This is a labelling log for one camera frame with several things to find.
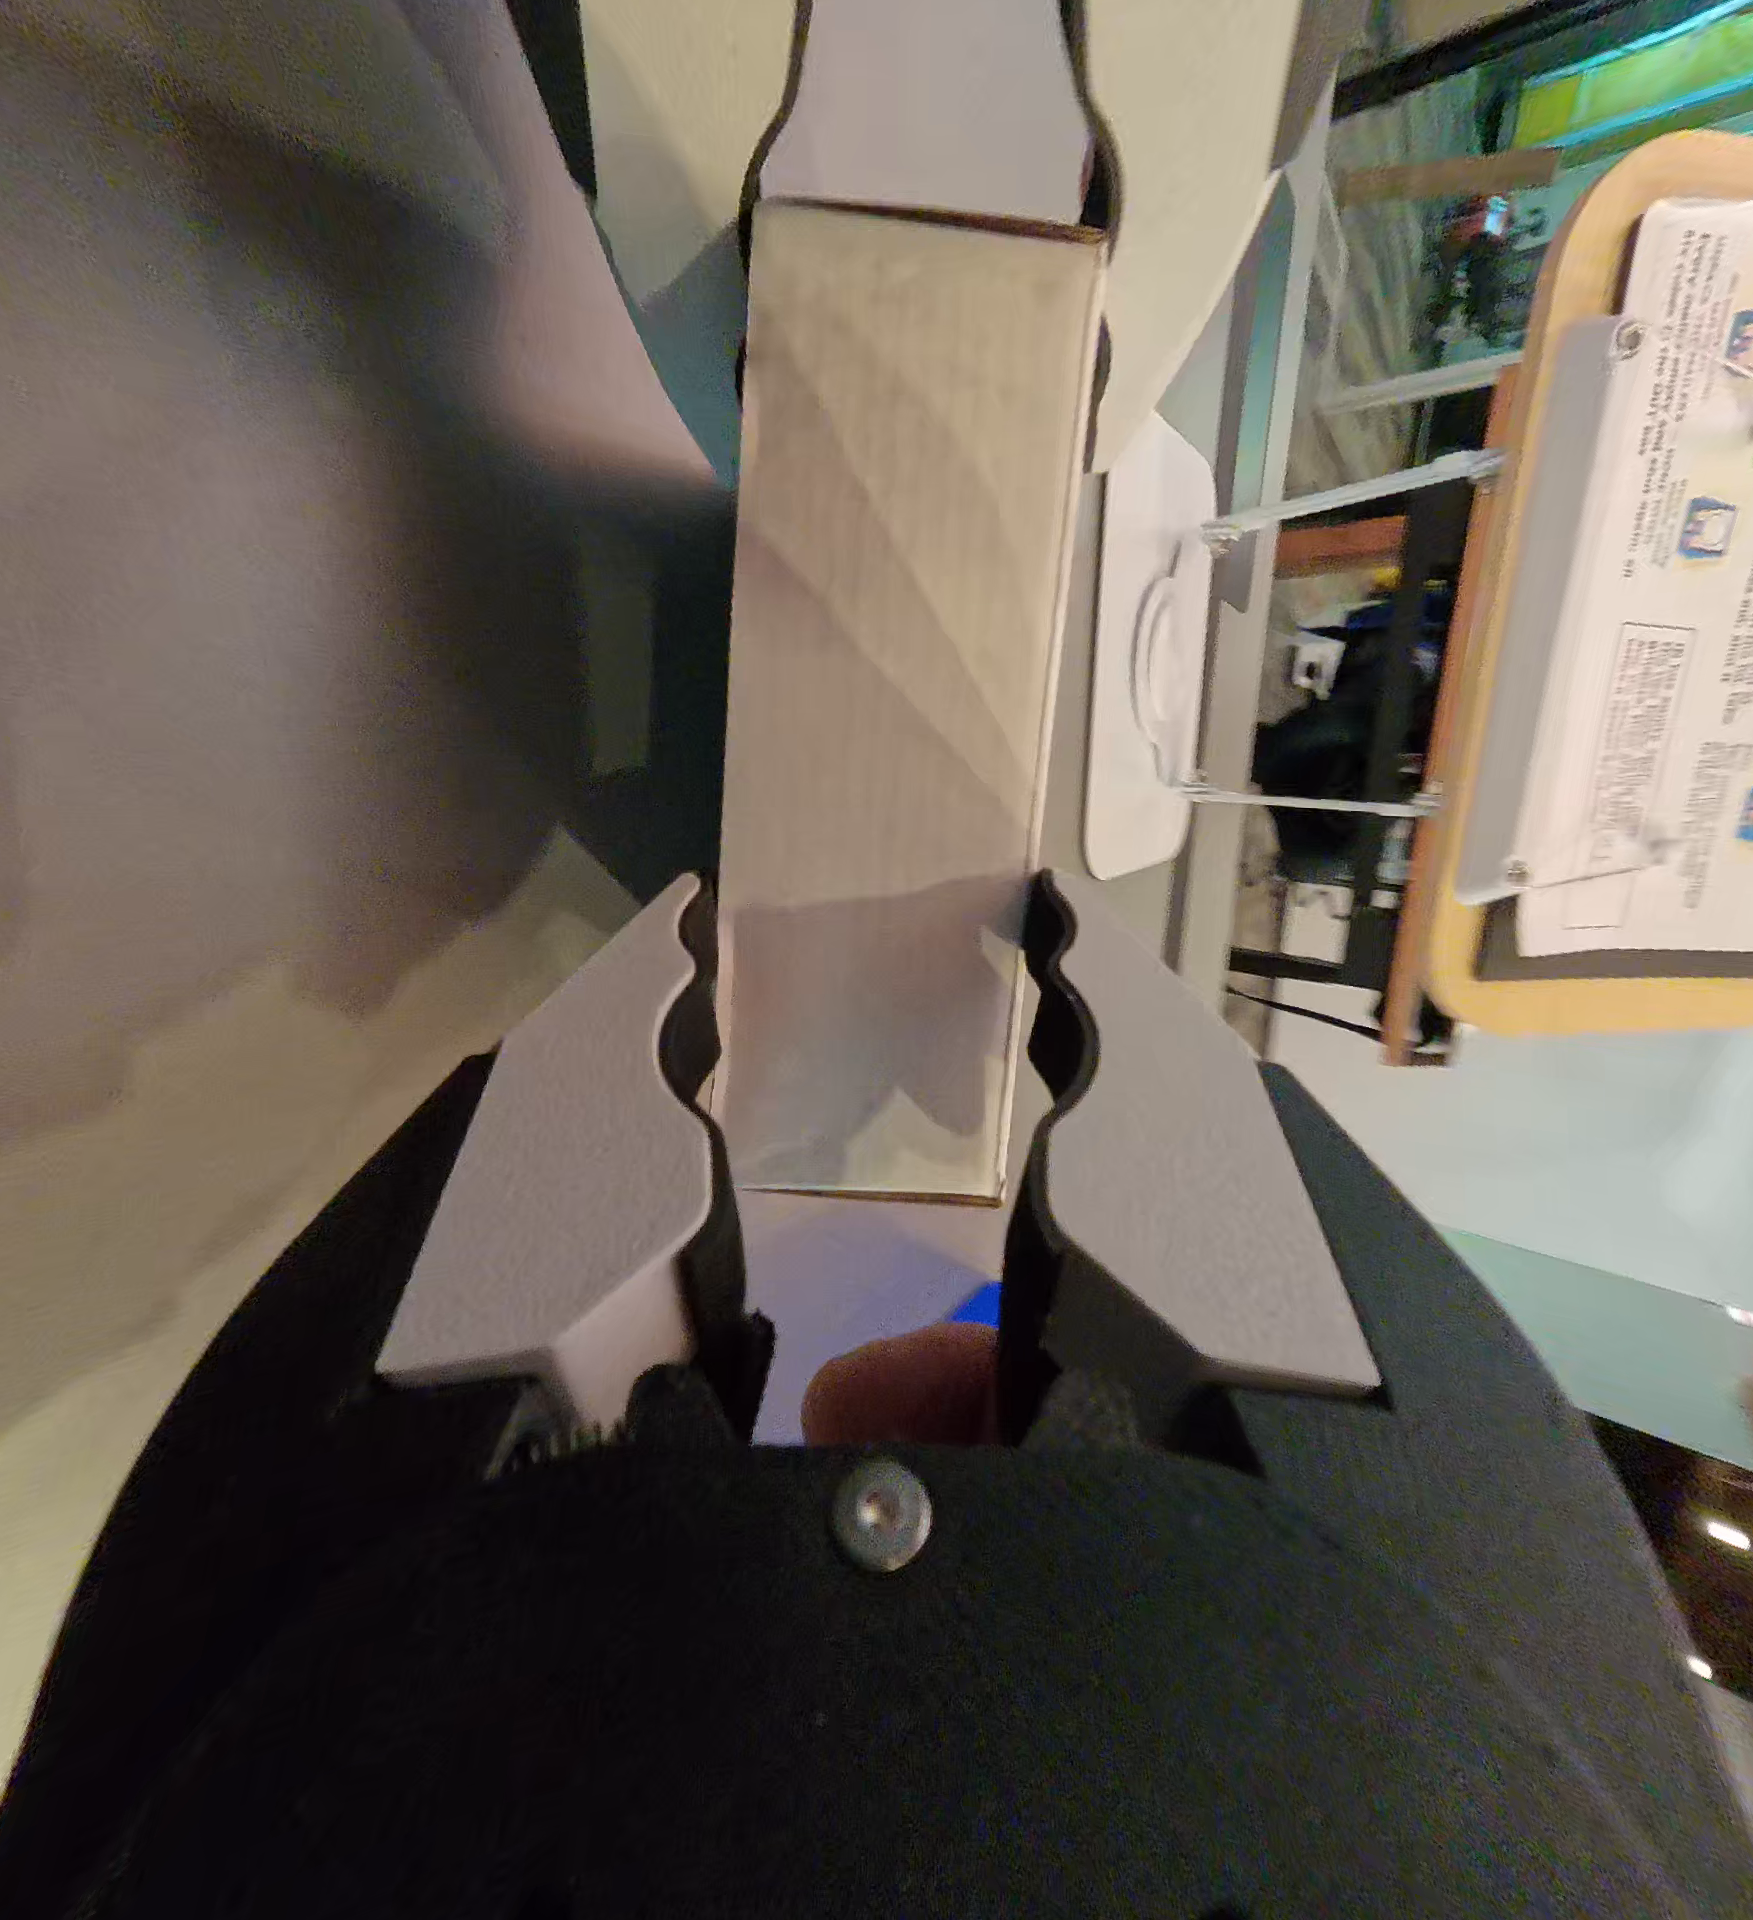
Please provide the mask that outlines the clear acrylic strut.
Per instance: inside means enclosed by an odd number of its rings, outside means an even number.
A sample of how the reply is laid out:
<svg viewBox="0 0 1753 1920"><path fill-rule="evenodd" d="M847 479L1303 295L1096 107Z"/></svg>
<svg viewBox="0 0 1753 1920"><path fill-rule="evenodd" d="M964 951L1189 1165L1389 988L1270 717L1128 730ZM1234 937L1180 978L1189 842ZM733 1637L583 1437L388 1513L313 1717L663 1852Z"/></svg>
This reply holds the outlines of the clear acrylic strut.
<svg viewBox="0 0 1753 1920"><path fill-rule="evenodd" d="M1439 784L1427 784L1408 799L1272 795L1259 789L1228 789L1203 779L1169 780L1165 782L1165 791L1195 807L1265 808L1272 813L1312 813L1365 820L1419 823L1439 814L1444 805L1444 792Z"/></svg>
<svg viewBox="0 0 1753 1920"><path fill-rule="evenodd" d="M1259 501L1226 516L1213 516L1195 530L1204 544L1221 552L1239 540L1259 537L1270 528L1321 519L1339 509L1388 500L1401 494L1427 491L1455 483L1481 486L1504 466L1501 450L1458 450L1415 468L1403 468L1335 488Z"/></svg>

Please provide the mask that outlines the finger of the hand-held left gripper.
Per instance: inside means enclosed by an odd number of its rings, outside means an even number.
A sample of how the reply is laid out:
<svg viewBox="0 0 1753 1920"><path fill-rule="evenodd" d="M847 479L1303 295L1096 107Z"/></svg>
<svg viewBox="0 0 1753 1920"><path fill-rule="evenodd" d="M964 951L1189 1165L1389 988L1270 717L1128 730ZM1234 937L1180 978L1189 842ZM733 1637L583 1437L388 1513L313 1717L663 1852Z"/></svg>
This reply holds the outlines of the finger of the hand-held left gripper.
<svg viewBox="0 0 1753 1920"><path fill-rule="evenodd" d="M803 3L511 2L638 336L721 488L740 469L744 199Z"/></svg>
<svg viewBox="0 0 1753 1920"><path fill-rule="evenodd" d="M1330 2L1063 3L1105 242L1088 468L1105 471L1225 300L1343 61Z"/></svg>

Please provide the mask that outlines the white cardboard box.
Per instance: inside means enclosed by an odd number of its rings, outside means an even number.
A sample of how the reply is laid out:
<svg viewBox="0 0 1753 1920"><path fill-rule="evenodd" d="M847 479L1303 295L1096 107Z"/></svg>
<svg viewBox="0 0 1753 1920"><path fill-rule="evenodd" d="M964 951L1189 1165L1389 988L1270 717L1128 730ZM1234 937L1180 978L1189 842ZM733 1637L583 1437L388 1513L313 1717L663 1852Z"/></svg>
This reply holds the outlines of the white cardboard box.
<svg viewBox="0 0 1753 1920"><path fill-rule="evenodd" d="M744 175L719 1119L988 1205L1119 190L1076 3L798 3Z"/></svg>

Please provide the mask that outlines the printed paper sheet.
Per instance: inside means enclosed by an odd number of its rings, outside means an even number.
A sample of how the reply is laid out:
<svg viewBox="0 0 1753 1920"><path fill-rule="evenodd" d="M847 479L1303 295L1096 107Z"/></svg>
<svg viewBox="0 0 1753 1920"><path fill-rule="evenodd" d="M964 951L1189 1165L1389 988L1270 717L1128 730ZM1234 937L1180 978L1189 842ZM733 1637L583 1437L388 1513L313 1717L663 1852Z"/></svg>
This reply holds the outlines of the printed paper sheet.
<svg viewBox="0 0 1753 1920"><path fill-rule="evenodd" d="M1753 199L1641 216L1571 549L1513 947L1753 956Z"/></svg>

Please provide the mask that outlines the brown wooden crossbar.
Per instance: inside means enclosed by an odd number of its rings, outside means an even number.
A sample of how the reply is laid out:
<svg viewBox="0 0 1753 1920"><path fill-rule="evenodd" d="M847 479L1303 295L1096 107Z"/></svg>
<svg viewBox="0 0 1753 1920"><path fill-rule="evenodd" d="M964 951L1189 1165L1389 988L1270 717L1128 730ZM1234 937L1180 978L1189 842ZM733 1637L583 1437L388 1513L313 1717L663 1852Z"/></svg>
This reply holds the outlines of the brown wooden crossbar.
<svg viewBox="0 0 1753 1920"><path fill-rule="evenodd" d="M1272 556L1272 579L1313 580L1399 567L1408 515L1286 523Z"/></svg>

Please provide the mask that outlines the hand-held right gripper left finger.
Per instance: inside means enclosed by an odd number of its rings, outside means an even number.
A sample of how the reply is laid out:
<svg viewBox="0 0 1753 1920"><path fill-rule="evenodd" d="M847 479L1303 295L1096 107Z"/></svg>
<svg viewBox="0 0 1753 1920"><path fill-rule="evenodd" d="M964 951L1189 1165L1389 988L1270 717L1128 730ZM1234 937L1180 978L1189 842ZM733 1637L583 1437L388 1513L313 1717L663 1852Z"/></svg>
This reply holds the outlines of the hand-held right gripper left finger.
<svg viewBox="0 0 1753 1920"><path fill-rule="evenodd" d="M389 1321L394 1385L530 1380L571 1428L623 1419L653 1369L756 1428L774 1351L750 1306L721 1128L717 902L685 872L497 1052Z"/></svg>

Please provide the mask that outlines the clear acrylic bracket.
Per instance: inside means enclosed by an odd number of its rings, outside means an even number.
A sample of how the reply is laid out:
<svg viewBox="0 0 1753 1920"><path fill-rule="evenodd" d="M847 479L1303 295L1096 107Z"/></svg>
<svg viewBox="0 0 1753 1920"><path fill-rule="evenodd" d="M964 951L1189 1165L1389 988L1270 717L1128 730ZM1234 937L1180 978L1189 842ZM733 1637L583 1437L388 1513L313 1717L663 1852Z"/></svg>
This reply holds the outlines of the clear acrylic bracket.
<svg viewBox="0 0 1753 1920"><path fill-rule="evenodd" d="M1130 648L1130 708L1153 779L1199 779L1208 686L1213 551L1197 533L1180 539L1148 579Z"/></svg>

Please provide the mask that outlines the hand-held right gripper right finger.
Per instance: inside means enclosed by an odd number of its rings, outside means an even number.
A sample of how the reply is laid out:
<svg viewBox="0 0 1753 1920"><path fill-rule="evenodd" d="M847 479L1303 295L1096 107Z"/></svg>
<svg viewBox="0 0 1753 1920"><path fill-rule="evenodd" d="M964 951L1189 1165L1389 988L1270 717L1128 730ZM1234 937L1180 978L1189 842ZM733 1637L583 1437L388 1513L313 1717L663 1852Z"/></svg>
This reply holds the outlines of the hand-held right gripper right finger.
<svg viewBox="0 0 1753 1920"><path fill-rule="evenodd" d="M1089 881L1033 877L1022 950L1049 1107L1005 1241L1002 1437L1028 1439L1065 1380L1145 1444L1213 1390L1378 1396L1252 1050Z"/></svg>

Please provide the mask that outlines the person's right hand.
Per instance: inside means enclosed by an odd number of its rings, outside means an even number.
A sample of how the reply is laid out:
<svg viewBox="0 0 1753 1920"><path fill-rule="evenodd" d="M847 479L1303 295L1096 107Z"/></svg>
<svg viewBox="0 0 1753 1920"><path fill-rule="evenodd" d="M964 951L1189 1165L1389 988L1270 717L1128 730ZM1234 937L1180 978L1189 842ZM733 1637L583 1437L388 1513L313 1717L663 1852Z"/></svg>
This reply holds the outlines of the person's right hand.
<svg viewBox="0 0 1753 1920"><path fill-rule="evenodd" d="M830 1358L798 1423L811 1448L990 1445L1000 1437L994 1328L935 1322Z"/></svg>

